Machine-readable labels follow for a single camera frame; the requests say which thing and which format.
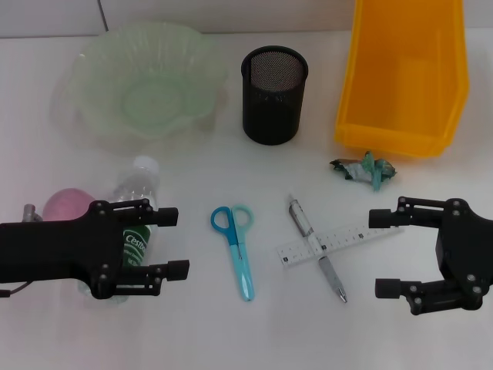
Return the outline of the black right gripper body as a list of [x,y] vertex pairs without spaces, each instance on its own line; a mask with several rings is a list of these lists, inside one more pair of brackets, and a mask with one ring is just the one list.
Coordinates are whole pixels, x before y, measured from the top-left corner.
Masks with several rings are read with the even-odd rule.
[[478,216],[465,200],[446,200],[435,251],[459,306],[479,309],[492,285],[492,221]]

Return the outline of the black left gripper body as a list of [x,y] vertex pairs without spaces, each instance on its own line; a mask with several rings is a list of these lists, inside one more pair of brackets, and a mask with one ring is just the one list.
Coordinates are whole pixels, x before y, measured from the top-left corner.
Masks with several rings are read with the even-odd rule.
[[123,226],[116,203],[95,201],[74,220],[3,223],[1,282],[76,279],[96,299],[116,293]]

